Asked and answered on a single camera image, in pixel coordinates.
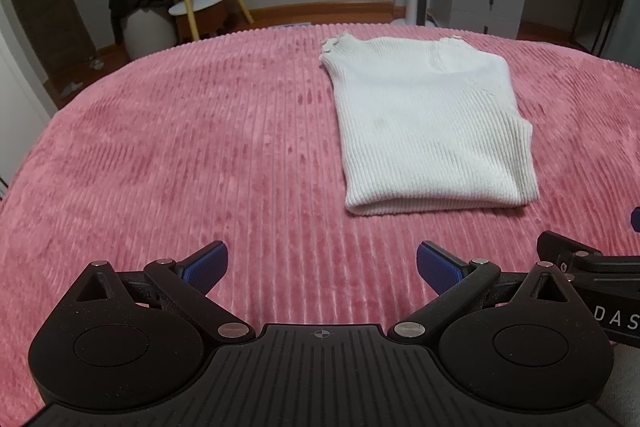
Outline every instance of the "white laundry basket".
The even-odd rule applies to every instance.
[[[124,47],[131,60],[173,48],[178,43],[168,10],[143,8],[120,20]]]

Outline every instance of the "crosshair symbol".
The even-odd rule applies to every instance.
[[[325,340],[325,338],[327,338],[329,335],[332,335],[333,333],[329,333],[329,331],[327,330],[318,330],[315,331],[314,333],[312,333],[314,337],[318,337],[320,340]]]

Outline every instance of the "bed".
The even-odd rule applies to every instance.
[[[540,200],[526,208],[354,217],[332,85],[318,55],[350,31],[459,35],[507,60],[534,126]],[[0,206],[0,425],[42,405],[26,356],[84,266],[135,270],[215,239],[229,270],[209,297],[269,322],[395,323],[434,297],[415,250],[528,271],[546,229],[607,254],[640,250],[640,71],[543,43],[390,25],[266,29],[137,60],[51,121]]]

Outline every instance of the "gray curtain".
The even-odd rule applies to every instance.
[[[602,57],[640,68],[639,22],[640,0],[625,0]]]

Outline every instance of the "screw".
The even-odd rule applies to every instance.
[[[248,326],[239,322],[228,322],[218,328],[218,334],[227,339],[239,339],[240,337],[244,337],[248,332]]]
[[[415,337],[419,337],[426,330],[422,324],[418,324],[417,322],[401,322],[395,325],[394,331],[401,337],[414,339]]]

